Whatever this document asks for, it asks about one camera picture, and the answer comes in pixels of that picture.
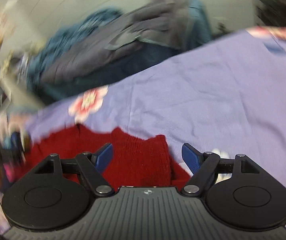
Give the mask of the red knitted sweater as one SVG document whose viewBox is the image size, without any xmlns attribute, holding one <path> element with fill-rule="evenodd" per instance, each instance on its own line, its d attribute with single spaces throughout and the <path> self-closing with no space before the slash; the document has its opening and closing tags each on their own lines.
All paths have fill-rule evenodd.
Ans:
<svg viewBox="0 0 286 240">
<path fill-rule="evenodd" d="M 181 189 L 190 178 L 170 155 L 164 135 L 144 140 L 120 128 L 110 133 L 95 133 L 86 126 L 75 125 L 34 144 L 26 154 L 25 164 L 15 168 L 16 179 L 51 153 L 70 159 L 82 152 L 94 153 L 106 143 L 113 145 L 114 153 L 103 176 L 115 190 L 121 186 L 175 186 Z"/>
</svg>

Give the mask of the navy patterned clothes pile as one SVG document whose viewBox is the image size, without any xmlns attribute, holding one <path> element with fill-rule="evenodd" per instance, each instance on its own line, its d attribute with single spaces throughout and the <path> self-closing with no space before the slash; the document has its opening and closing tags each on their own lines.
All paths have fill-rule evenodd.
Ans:
<svg viewBox="0 0 286 240">
<path fill-rule="evenodd" d="M 32 118 L 28 113 L 0 116 L 0 191 L 15 181 L 14 167 L 25 162 L 24 153 L 30 148 L 26 124 Z"/>
</svg>

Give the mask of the purple floral bed sheet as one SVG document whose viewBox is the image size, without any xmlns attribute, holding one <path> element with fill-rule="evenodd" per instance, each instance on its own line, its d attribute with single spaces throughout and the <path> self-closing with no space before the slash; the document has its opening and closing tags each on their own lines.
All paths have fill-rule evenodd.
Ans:
<svg viewBox="0 0 286 240">
<path fill-rule="evenodd" d="M 222 37 L 110 86 L 53 103 L 26 124 L 33 144 L 75 125 L 115 128 L 181 148 L 246 154 L 286 187 L 286 29 L 255 27 Z"/>
</svg>

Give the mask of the white control panel appliance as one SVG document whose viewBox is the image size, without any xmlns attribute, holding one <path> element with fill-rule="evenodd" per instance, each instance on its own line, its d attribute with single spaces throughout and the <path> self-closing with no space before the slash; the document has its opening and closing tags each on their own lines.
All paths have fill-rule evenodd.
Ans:
<svg viewBox="0 0 286 240">
<path fill-rule="evenodd" d="M 0 72 L 0 114 L 16 109 L 40 109 L 44 103 L 9 73 Z"/>
</svg>

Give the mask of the folded grey towel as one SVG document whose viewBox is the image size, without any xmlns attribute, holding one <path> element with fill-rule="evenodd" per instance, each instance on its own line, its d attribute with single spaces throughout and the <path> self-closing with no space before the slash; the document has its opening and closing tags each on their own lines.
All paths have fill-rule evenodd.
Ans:
<svg viewBox="0 0 286 240">
<path fill-rule="evenodd" d="M 199 0 L 150 0 L 113 25 L 118 30 L 106 46 L 109 50 L 139 41 L 187 51 L 212 40 L 205 6 Z"/>
</svg>

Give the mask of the blue crumpled blanket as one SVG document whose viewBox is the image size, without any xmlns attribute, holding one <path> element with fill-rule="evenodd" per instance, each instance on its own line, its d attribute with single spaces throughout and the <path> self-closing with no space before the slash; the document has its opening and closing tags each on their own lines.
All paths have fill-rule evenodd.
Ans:
<svg viewBox="0 0 286 240">
<path fill-rule="evenodd" d="M 40 81 L 41 74 L 60 56 L 80 43 L 97 29 L 122 16 L 119 8 L 103 8 L 88 15 L 84 20 L 59 29 L 45 46 L 29 60 L 26 72 L 26 85 L 33 89 Z"/>
</svg>

